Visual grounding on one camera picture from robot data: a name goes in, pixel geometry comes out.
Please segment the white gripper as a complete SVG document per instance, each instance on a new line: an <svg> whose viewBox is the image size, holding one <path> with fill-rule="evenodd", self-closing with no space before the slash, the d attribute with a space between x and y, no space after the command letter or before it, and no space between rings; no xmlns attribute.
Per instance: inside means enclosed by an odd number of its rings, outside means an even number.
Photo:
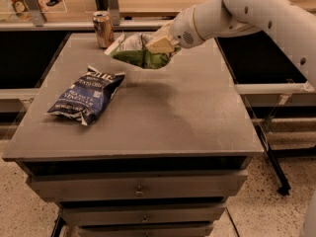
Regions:
<svg viewBox="0 0 316 237"><path fill-rule="evenodd" d="M171 53L179 45L182 48L193 48L204 43L195 24L195 9L190 7L180 12L173 22L163 25L154 34L146 48L151 53Z"/></svg>

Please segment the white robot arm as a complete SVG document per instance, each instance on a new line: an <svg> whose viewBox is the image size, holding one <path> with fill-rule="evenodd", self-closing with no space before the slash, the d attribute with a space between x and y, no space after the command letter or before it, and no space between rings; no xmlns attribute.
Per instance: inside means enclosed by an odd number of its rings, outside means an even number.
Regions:
<svg viewBox="0 0 316 237"><path fill-rule="evenodd" d="M316 85L316 17L288 0L207 0L164 25L150 47L192 48L213 38L235 38L262 31L307 81ZM232 200L226 217L241 236L315 237L315 195L309 194L300 217L277 212L271 204Z"/></svg>

